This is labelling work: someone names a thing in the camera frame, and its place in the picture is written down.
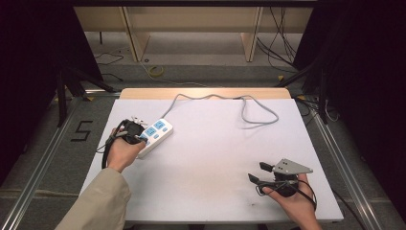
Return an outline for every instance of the floor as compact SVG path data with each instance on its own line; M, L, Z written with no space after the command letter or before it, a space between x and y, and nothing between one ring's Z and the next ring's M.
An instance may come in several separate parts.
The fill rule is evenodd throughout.
M86 35L96 61L100 64L105 82L116 88L131 86L272 87L279 81L279 78L288 78L292 75L283 70L293 70L284 62L271 59L272 65L278 66L279 69L272 68L268 55L258 47L254 61L246 62L238 34L163 33L151 35L146 54L141 62L146 67L153 65L165 67L164 76L153 80L146 74L144 66L133 61L125 34L102 33L102 44L100 44L99 33L86 33ZM274 35L260 34L259 37L263 43L270 44ZM301 35L290 34L288 38L292 47L297 49ZM276 40L273 50L282 57L288 58L280 39ZM100 91L90 83L84 82L83 85L89 91ZM292 96L300 94L301 81L299 80L287 88ZM63 130L56 127L57 102L50 103L41 125L35 131L35 135L27 147L27 152L20 157L9 178L0 188L1 221L6 219L13 204L26 188L31 176L36 172L38 162L42 161L43 155L53 151L54 155L50 159L46 172L41 177L33 199L29 202L17 229L54 229L56 227L79 195L82 182L94 156L94 149L100 141L109 109L117 97L118 95L94 94L86 101L70 99L68 104L72 114L71 122ZM323 228L362 229L350 209L346 207L346 202L361 221L365 221L364 224L370 226L368 229L406 229L404 221L374 179L368 165L359 156L345 123L340 119L333 122L337 114L331 113L328 125L320 125L318 117L313 113L305 116L308 112L307 107L299 103L298 107L304 114L304 123L324 167L328 182L331 188L343 198L340 199L337 196L337 202L345 216L344 220L337 223L323 223ZM86 141L73 143L73 139L83 137L76 133L77 127L82 121L89 122L83 123L82 128L91 130L91 133ZM328 137L322 134L326 128L331 132ZM61 136L58 140L55 138L56 133ZM337 147L329 145L326 138L334 140ZM57 149L50 149L50 143L55 142L57 142ZM344 170L337 163L337 157L334 156L336 151L339 151L348 164ZM353 193L354 189L349 188L347 177L354 179L353 182L359 187L358 192L360 191L365 197L365 202L359 201L356 197L357 194ZM363 214L366 207L372 210L374 217L372 222L375 223L368 223L371 215ZM293 223L267 223L268 229L290 229L294 226ZM140 226L140 229L188 229L188 226L143 225ZM249 230L257 229L257 226L219 224L207 225L205 229Z

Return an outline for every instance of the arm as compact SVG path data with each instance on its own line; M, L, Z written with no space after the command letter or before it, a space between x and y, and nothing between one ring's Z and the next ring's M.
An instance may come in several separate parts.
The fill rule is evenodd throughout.
M299 180L308 183L306 174L299 174L298 178ZM308 188L304 183L299 183L299 189L309 197L313 197L313 193L311 192L310 188ZM316 219L313 204L310 203L304 196L296 193L291 197L283 197L278 193L273 193L274 191L270 188L264 187L262 190L271 198L275 199L275 201L277 201L284 209L289 218L296 222L302 230L322 229Z
M129 145L117 138L108 154L107 168L89 184L56 229L122 230L131 192L121 172L145 146L144 142Z

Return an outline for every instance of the aluminum rail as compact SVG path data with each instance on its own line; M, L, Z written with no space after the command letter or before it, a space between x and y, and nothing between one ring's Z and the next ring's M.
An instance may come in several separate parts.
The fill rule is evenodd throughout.
M349 189L352 200L354 201L362 220L364 220L365 226L368 229L372 230L382 229L382 226L376 218L376 214L372 206L370 205L367 197L365 196L360 185L355 179L352 169L348 164L346 158L344 157L343 152L341 152L340 148L338 147L337 142L335 141L328 125L325 125L323 123L319 115L316 115L315 120L317 127L319 128L323 138L326 141L326 144L335 161L335 164L337 165L340 174L343 176L344 182Z
M74 98L69 105L68 116L65 122L61 127L56 129L56 132L46 148L44 154L42 155L38 165L36 166L33 175L30 177L30 180L26 184L25 188L20 194L20 197L15 201L11 210L9 211L6 221L2 225L2 230L13 230L17 229L18 224L24 217L25 212L27 211L28 206L31 203L31 200L34 197L34 193L39 186L42 178L44 177L46 171L48 170L49 165L51 164L52 159L60 145L63 135L66 132L67 127L71 123L71 119L80 105L82 98Z

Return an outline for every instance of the white tabletop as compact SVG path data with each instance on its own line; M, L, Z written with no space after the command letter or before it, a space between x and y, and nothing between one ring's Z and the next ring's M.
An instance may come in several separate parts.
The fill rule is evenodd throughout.
M172 135L124 170L132 192L126 219L141 223L265 223L289 221L282 208L259 196L251 173L272 180L259 162L277 164L287 158L313 169L309 183L318 199L319 221L343 219L295 102L260 100L278 113L273 125L247 129L240 118L241 100L178 101L166 120ZM131 116L152 124L172 100L117 100L100 146L111 129ZM272 115L249 101L246 116L270 121ZM96 153L83 190L101 170Z

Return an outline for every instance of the sleeve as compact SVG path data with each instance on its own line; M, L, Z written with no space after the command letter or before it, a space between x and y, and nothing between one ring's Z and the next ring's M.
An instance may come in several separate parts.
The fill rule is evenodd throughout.
M79 196L56 229L123 230L130 197L131 192L123 176L106 168Z

